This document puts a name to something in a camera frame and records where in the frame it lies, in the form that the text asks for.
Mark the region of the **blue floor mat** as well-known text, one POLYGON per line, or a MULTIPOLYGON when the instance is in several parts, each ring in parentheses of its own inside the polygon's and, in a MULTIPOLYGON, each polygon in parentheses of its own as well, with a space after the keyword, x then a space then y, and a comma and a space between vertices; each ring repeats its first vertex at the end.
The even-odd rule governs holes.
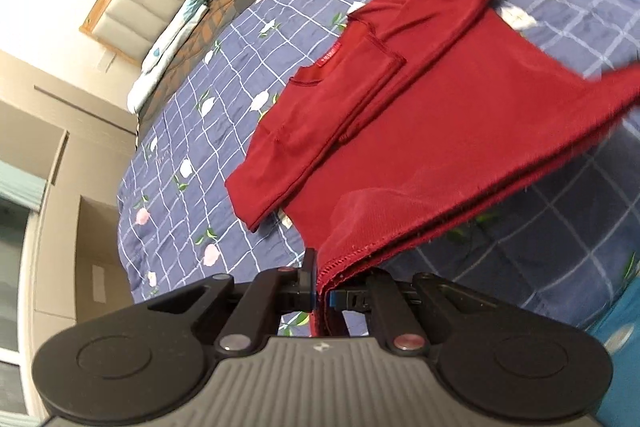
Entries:
POLYGON ((639 277, 635 277, 615 306, 589 329, 613 362, 612 383, 596 414, 605 426, 640 426, 639 315, 639 277))

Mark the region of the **white flat pillow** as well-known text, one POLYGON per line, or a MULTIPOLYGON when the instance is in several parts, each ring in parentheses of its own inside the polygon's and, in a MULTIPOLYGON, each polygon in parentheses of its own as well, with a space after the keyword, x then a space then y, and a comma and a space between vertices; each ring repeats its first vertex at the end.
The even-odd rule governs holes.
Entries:
POLYGON ((127 95, 127 110, 137 114, 149 95, 160 82, 169 63, 177 53, 176 46, 168 46, 163 51, 157 46, 153 48, 142 62, 138 79, 127 95))

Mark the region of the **beige built-in cabinet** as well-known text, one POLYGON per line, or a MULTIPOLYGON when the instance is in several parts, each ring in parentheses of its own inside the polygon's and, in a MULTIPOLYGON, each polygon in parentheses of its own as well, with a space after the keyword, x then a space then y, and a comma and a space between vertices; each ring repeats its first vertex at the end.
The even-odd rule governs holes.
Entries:
POLYGON ((122 108, 1 55, 1 159, 46 182, 27 218, 17 288, 17 350, 26 411, 46 417, 32 360, 77 322, 77 241, 115 254, 116 191, 134 151, 136 120, 122 108))

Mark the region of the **red long sleeve sweater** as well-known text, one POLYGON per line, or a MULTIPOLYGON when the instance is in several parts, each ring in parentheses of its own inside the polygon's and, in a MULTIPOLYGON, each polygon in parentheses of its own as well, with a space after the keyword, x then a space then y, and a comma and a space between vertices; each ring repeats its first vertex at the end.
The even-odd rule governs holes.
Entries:
POLYGON ((371 0, 288 80, 228 176, 250 230, 283 210, 317 253, 311 332, 344 332, 339 283, 461 225, 599 141, 639 69, 589 81, 492 0, 371 0))

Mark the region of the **teal window curtain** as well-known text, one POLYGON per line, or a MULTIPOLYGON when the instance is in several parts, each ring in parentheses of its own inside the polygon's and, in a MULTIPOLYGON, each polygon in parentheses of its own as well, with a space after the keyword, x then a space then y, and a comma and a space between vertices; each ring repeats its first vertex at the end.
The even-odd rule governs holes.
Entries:
POLYGON ((39 212, 47 181, 20 168, 0 161, 0 194, 33 212, 39 212))

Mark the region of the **light blue folded blanket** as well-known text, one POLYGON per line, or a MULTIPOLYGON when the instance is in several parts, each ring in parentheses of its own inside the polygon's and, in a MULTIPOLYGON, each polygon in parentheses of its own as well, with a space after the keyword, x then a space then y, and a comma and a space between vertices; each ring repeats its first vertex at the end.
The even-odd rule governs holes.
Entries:
POLYGON ((186 23, 194 17, 198 9, 206 8, 207 5, 208 0, 184 0, 174 18, 156 39, 152 48, 142 61, 142 74, 146 74, 156 66, 168 46, 177 38, 179 31, 186 27, 186 23))

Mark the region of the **blue floral checked quilt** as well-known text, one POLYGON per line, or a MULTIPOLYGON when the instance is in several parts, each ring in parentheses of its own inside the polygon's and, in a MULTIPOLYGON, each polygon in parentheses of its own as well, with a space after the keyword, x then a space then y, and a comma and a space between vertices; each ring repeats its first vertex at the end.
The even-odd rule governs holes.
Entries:
POLYGON ((639 0, 250 0, 117 194, 136 303, 318 253, 588 327, 639 290, 639 0))

